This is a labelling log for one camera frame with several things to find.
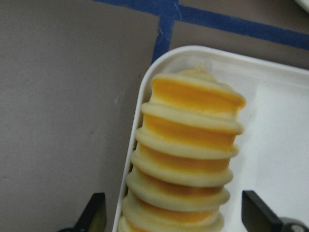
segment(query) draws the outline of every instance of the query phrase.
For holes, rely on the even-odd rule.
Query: white tray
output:
[[[309,225],[309,71],[202,46],[171,50],[154,62],[140,86],[127,152],[113,232],[121,215],[135,130],[140,127],[140,105],[151,95],[156,73],[177,72],[205,65],[218,81],[245,96],[239,119],[245,133],[238,136],[239,154],[230,162],[234,179],[226,187],[230,200],[221,207],[223,232],[245,232],[240,217],[241,191],[252,189],[279,217]]]

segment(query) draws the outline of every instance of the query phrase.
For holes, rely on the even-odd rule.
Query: metal screw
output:
[[[305,232],[305,229],[299,225],[292,225],[291,231],[292,232]]]

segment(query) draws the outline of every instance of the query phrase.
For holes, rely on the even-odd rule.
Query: blue tape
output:
[[[309,34],[178,4],[178,0],[96,0],[161,17],[153,61],[169,50],[175,20],[309,50]]]

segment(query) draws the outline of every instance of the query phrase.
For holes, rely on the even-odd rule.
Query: gray surface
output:
[[[308,33],[293,1],[244,2],[190,1]],[[72,226],[98,191],[111,231],[158,18],[90,0],[2,0],[0,15],[0,231]],[[176,22],[171,48],[187,44],[309,69],[304,49]]]

